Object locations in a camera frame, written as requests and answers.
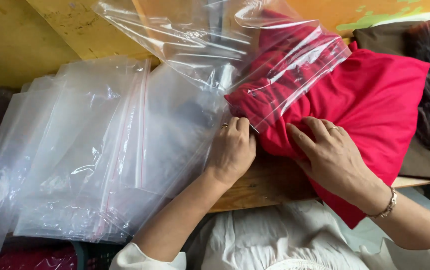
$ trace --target yellow wall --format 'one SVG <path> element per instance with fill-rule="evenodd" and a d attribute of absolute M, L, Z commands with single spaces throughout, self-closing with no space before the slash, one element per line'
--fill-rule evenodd
<path fill-rule="evenodd" d="M 0 86 L 20 87 L 76 59 L 25 0 L 0 0 Z"/>

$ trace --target bracelet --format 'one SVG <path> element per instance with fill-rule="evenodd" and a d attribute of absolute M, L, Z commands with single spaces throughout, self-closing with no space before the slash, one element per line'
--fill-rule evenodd
<path fill-rule="evenodd" d="M 367 217 L 373 218 L 373 219 L 374 218 L 384 218 L 384 217 L 388 216 L 393 211 L 393 208 L 396 205 L 397 193 L 393 187 L 390 187 L 390 188 L 392 189 L 392 199 L 390 200 L 390 203 L 388 204 L 387 208 L 383 212 L 379 213 L 378 215 L 373 215 L 373 216 L 367 215 Z"/>

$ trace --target white blouse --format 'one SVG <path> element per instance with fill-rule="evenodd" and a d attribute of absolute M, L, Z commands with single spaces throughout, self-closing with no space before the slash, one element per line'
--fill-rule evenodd
<path fill-rule="evenodd" d="M 187 254 L 174 261 L 147 257 L 136 244 L 120 251 L 110 270 L 417 270 L 430 269 L 429 250 L 405 250 L 384 239 L 377 254 L 354 252 L 328 209 L 294 202 L 217 214 Z"/>

